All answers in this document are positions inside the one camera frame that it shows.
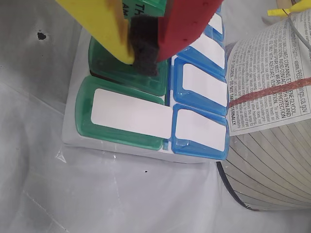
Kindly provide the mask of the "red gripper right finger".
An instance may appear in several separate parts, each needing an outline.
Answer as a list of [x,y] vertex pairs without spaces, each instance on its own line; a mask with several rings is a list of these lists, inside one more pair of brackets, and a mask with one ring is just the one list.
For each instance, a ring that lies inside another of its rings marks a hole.
[[221,4],[220,0],[169,0],[162,17],[133,16],[129,40],[136,72],[156,76],[157,64],[197,40]]

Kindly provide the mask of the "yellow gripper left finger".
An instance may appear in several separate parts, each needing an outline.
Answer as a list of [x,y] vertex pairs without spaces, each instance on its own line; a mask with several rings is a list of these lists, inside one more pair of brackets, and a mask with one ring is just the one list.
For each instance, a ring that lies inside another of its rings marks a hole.
[[58,0],[57,3],[115,58],[133,64],[129,21],[124,18],[121,0]]

